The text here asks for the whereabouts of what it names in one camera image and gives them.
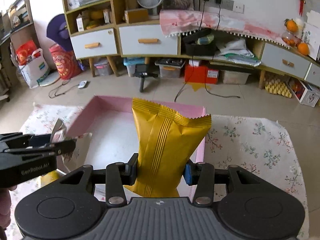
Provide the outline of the white patterned snack packet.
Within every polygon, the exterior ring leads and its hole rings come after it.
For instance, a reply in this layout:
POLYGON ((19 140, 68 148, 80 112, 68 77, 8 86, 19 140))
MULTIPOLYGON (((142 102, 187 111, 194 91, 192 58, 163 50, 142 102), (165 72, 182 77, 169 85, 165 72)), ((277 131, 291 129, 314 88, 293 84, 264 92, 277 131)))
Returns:
POLYGON ((61 119, 56 121, 50 136, 50 143, 59 147, 58 155, 61 156, 68 172, 85 164, 91 140, 91 133, 76 137, 68 136, 67 127, 61 119))

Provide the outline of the gold snack packet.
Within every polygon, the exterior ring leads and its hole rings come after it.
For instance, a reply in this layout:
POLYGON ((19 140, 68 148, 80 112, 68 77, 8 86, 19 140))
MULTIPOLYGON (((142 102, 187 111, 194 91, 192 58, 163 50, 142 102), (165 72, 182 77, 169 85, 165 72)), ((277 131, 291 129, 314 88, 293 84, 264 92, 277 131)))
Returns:
POLYGON ((184 167, 212 125, 212 117, 188 118, 144 99, 132 100, 139 140, 138 175, 127 189, 145 198, 178 197, 184 167))

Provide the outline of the pink cardboard box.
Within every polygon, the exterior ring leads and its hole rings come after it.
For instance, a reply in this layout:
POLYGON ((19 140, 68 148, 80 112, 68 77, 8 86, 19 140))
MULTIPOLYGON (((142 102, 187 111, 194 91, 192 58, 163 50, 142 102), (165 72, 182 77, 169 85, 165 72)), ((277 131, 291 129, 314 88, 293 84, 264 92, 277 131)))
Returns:
POLYGON ((92 135, 91 142, 63 161, 66 171, 84 164, 98 170, 111 163, 127 162, 139 148, 132 99, 94 96, 67 127, 68 137, 85 133, 92 135))

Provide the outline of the floral tablecloth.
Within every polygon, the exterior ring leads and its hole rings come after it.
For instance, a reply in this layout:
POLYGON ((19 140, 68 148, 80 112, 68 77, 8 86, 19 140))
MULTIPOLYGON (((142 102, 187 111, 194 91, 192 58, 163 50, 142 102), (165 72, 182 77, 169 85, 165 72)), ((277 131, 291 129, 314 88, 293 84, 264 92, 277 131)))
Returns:
MULTIPOLYGON (((81 106, 39 105, 20 128, 24 134, 46 134, 58 119, 66 127, 83 110, 81 106)), ((215 168, 239 165, 276 187, 296 197, 304 206, 305 219, 298 239, 309 238, 309 215, 305 183, 293 143, 287 130, 278 122, 265 118, 212 114, 212 127, 204 145, 204 154, 194 153, 193 159, 206 159, 215 168)), ((14 209, 25 196, 40 188, 40 177, 18 185, 11 194, 11 223, 7 239, 22 239, 14 219, 14 209)))

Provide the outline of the red cartoon bag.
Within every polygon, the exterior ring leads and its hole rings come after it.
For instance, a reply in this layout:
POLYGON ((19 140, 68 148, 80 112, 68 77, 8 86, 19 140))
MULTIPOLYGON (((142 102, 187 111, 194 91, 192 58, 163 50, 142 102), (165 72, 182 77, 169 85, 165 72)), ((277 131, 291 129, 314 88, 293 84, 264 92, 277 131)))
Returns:
POLYGON ((73 51, 65 51, 58 44, 52 45, 49 51, 61 79, 69 80, 81 73, 81 68, 73 51))

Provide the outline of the white shopping bag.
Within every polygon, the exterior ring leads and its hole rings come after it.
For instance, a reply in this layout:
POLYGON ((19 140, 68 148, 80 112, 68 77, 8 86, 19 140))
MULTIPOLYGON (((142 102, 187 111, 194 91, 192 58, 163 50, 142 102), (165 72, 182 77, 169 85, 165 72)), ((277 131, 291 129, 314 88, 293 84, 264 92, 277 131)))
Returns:
POLYGON ((41 48, 33 51, 28 57, 29 61, 19 66, 20 72, 30 89, 39 87, 40 83, 47 78, 50 68, 43 57, 41 48))

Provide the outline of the red gift box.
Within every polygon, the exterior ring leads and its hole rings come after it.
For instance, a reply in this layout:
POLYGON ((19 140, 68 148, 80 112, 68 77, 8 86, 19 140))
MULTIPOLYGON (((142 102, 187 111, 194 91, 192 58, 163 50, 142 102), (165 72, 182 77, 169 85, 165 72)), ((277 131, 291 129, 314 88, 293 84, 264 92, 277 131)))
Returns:
POLYGON ((204 62, 192 60, 184 67, 184 80, 188 83, 217 84, 219 70, 209 68, 204 62))

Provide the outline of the yellow egg tray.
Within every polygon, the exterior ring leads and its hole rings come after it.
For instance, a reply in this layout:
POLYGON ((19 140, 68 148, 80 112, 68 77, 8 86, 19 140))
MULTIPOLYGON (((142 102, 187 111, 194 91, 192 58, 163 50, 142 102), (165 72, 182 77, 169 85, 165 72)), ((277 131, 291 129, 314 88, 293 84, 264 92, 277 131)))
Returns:
POLYGON ((284 77, 281 75, 266 73, 264 77, 264 87, 265 90, 270 94, 292 98, 292 93, 287 87, 284 77))

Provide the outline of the purple hat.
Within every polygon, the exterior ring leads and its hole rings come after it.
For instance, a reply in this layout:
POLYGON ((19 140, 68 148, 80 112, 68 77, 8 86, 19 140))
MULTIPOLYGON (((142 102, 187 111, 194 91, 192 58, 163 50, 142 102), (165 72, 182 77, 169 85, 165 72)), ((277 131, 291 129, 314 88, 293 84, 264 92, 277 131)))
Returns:
POLYGON ((57 43, 65 51, 73 50, 64 14, 56 15, 51 19, 47 25, 46 37, 57 43))

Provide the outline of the wooden cabinet with drawers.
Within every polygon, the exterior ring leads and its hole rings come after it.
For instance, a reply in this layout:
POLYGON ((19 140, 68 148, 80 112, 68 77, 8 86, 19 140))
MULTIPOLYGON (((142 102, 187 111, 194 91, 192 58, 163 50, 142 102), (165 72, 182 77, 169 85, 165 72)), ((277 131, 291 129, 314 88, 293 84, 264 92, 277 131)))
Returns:
MULTIPOLYGON (((126 0, 99 0, 76 8, 70 0, 62 0, 71 43, 77 59, 98 56, 187 57, 183 39, 194 35, 165 36, 158 20, 127 23, 126 0), (108 10, 111 20, 92 29, 79 30, 76 19, 83 11, 108 10)), ((283 73, 319 85, 319 64, 294 48, 285 48, 255 38, 242 37, 250 42, 254 55, 261 61, 260 70, 283 73)))

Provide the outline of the pink cloth cover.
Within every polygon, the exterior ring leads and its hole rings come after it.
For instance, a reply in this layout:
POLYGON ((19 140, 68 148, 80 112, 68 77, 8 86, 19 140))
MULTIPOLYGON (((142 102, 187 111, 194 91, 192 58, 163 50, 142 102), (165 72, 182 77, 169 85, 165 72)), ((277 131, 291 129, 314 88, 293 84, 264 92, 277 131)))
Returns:
POLYGON ((290 48, 278 33, 253 20, 238 16, 223 16, 217 13, 189 10, 162 10, 159 15, 159 23, 165 36, 188 35, 199 29, 209 28, 290 48))

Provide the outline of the orange fruit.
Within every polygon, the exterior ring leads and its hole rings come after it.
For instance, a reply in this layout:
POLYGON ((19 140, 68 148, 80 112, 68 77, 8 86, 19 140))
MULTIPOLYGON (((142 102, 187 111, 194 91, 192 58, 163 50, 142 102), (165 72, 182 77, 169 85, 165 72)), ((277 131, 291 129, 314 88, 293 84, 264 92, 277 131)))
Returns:
POLYGON ((304 55, 304 56, 308 56, 309 55, 309 47, 307 43, 299 43, 297 46, 298 51, 304 55))

